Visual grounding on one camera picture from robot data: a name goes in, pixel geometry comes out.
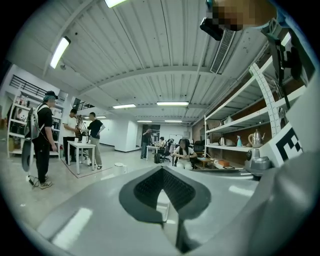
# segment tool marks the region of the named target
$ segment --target black t-shirt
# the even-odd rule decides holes
[[[151,138],[151,133],[146,133],[145,135],[142,136],[142,142],[143,143],[149,143]]]
[[[92,123],[90,123],[88,129],[91,130],[90,135],[92,138],[100,139],[100,136],[98,136],[98,132],[100,131],[100,128],[102,125],[103,125],[103,123],[98,119],[96,119]]]
[[[34,139],[34,142],[41,142],[45,144],[50,144],[47,138],[47,134],[45,131],[45,127],[52,127],[53,120],[52,120],[52,111],[48,107],[44,107],[41,109],[38,113],[38,127],[41,128],[41,126],[44,125],[44,127],[41,129],[41,132],[39,133],[39,137]]]

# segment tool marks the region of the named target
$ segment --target railing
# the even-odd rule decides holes
[[[90,109],[94,107],[95,107],[94,105],[91,105],[90,103],[82,101],[76,106],[76,109],[79,111],[79,110],[85,110],[85,109]]]
[[[16,75],[13,75],[13,78],[11,79],[11,82],[10,82],[10,86],[17,88],[17,89],[20,88],[20,90],[29,92],[29,93],[31,93],[35,96],[39,96],[41,98],[43,98],[47,92],[46,90],[44,90],[44,89],[42,89],[32,83],[29,83]],[[62,99],[61,97],[58,97],[58,99],[62,102],[64,101],[64,99]]]

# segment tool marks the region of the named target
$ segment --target long black hair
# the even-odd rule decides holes
[[[186,154],[189,155],[189,145],[190,145],[189,140],[188,140],[188,139],[185,139],[185,138],[182,138],[182,139],[180,139],[179,144],[180,144],[181,142],[183,142],[183,143],[185,144],[185,149],[184,149],[184,150],[185,150]],[[181,146],[179,146],[179,154],[180,154],[180,155],[183,155],[183,154],[184,154],[183,149],[182,149]]]

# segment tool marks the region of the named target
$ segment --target silver kettle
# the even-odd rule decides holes
[[[263,140],[265,139],[266,133],[261,137],[260,132],[256,129],[253,134],[250,134],[248,140],[253,148],[259,148],[263,145]]]
[[[219,143],[219,146],[225,146],[226,145],[226,138],[225,137],[220,137],[218,139],[218,143]]]

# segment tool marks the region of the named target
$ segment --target whiteboard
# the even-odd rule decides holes
[[[170,139],[174,139],[175,144],[178,144],[183,137],[184,137],[183,135],[170,134]]]

